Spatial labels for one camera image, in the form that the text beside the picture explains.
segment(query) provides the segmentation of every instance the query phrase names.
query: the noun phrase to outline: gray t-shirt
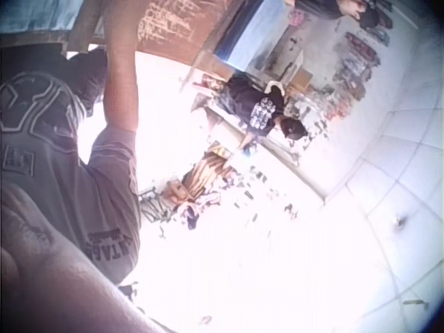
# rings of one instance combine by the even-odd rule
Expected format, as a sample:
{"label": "gray t-shirt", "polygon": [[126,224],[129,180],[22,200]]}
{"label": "gray t-shirt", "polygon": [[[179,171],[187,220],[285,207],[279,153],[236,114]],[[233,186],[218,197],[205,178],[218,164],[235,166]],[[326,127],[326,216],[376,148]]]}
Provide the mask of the gray t-shirt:
{"label": "gray t-shirt", "polygon": [[135,133],[108,126],[86,165],[77,151],[85,109],[63,82],[23,73],[2,85],[0,96],[2,181],[20,186],[59,232],[120,283],[139,252]]}

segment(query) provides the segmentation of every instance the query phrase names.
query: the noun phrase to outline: black t-shirt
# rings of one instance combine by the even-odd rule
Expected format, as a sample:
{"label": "black t-shirt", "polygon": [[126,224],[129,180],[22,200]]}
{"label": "black t-shirt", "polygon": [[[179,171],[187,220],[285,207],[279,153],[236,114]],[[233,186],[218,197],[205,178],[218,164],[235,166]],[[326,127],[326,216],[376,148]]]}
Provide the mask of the black t-shirt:
{"label": "black t-shirt", "polygon": [[294,6],[321,19],[338,19],[343,16],[337,0],[295,0]]}
{"label": "black t-shirt", "polygon": [[276,117],[283,115],[284,97],[279,89],[265,94],[252,87],[247,76],[235,74],[222,92],[219,106],[238,116],[247,125],[247,132],[265,137]]}

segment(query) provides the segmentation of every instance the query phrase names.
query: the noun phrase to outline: graphic t-shirt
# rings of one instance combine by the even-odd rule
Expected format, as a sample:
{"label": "graphic t-shirt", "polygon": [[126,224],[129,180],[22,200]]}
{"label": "graphic t-shirt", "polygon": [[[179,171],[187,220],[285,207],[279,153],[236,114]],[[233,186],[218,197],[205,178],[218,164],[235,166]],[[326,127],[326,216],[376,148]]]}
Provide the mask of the graphic t-shirt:
{"label": "graphic t-shirt", "polygon": [[113,283],[137,263],[140,212],[135,133],[112,126],[78,157],[85,117],[61,81],[23,73],[0,87],[1,177],[21,187],[61,234]]}
{"label": "graphic t-shirt", "polygon": [[265,94],[255,89],[247,76],[235,74],[222,92],[219,106],[238,116],[248,132],[265,137],[273,129],[276,117],[283,115],[284,97],[278,90]]}

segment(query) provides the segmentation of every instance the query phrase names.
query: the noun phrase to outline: man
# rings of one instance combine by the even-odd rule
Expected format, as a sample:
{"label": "man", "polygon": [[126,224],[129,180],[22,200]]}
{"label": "man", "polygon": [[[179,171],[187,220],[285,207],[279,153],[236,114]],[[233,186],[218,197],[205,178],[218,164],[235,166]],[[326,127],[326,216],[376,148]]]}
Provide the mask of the man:
{"label": "man", "polygon": [[266,137],[273,128],[281,130],[286,138],[292,140],[308,134],[299,120],[284,116],[284,97],[278,86],[272,86],[266,94],[255,89],[244,73],[236,73],[228,80],[218,98],[218,105],[247,125],[247,135],[239,150],[256,136]]}
{"label": "man", "polygon": [[338,19],[347,15],[359,21],[367,10],[364,0],[285,0],[285,2],[321,19]]}
{"label": "man", "polygon": [[106,1],[108,125],[94,142],[88,165],[79,160],[76,136],[87,113],[67,82],[26,71],[0,87],[2,182],[23,189],[49,223],[115,284],[132,271],[139,251],[135,51],[145,3]]}
{"label": "man", "polygon": [[165,332],[61,235],[23,190],[1,185],[2,332]]}

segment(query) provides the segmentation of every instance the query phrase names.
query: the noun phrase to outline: striped fabric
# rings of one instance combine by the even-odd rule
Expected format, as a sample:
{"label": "striped fabric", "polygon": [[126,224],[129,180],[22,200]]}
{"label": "striped fabric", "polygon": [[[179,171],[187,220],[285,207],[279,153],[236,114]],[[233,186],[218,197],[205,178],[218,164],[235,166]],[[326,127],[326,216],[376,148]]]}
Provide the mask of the striped fabric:
{"label": "striped fabric", "polygon": [[225,162],[226,158],[210,151],[204,154],[199,163],[185,175],[182,184],[193,199],[196,200],[209,189],[218,176],[226,177],[233,170],[232,167],[224,169]]}

